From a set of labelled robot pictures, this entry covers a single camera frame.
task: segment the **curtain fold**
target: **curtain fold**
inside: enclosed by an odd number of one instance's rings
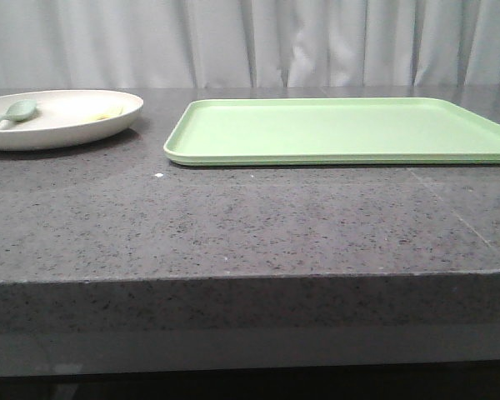
[[[0,0],[0,88],[500,83],[500,0]]]

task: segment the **countertop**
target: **countertop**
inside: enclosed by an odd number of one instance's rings
[[[144,99],[126,131],[0,152],[0,337],[500,323],[500,166],[163,153],[197,99],[431,97],[500,123],[500,87],[120,90]]]

